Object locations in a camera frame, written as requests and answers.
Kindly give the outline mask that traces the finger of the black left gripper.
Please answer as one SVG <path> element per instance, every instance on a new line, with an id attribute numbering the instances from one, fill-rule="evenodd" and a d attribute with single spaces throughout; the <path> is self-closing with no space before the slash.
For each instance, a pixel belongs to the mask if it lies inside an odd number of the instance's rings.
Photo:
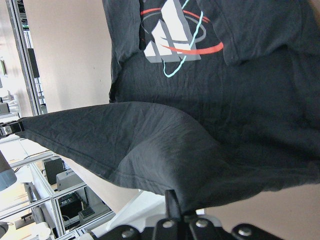
<path id="1" fill-rule="evenodd" d="M 18 120 L 0 123 L 0 136 L 1 137 L 7 137 L 9 135 L 23 132 L 23 131 L 24 131 L 23 124 L 21 122 L 19 122 Z"/>

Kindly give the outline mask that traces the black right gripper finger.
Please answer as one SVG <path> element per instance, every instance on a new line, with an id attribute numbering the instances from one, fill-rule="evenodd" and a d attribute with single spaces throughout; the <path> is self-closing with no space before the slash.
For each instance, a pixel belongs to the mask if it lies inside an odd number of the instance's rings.
<path id="1" fill-rule="evenodd" d="M 180 209 L 176 192 L 173 189 L 166 190 L 164 193 L 164 196 L 165 196 L 166 216 L 169 219 L 175 219 L 177 221 L 181 221 L 182 214 L 181 214 L 181 209 Z"/>

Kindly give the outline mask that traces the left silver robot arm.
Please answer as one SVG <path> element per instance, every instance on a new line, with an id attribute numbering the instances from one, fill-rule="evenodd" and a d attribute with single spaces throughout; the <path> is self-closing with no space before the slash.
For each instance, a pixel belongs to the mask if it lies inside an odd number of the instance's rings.
<path id="1" fill-rule="evenodd" d="M 19 120 L 0 124 L 0 138 L 6 138 L 9 135 L 22 132 L 23 124 Z M 14 170 L 10 167 L 3 153 L 0 153 L 0 190 L 9 188 L 17 181 Z"/>

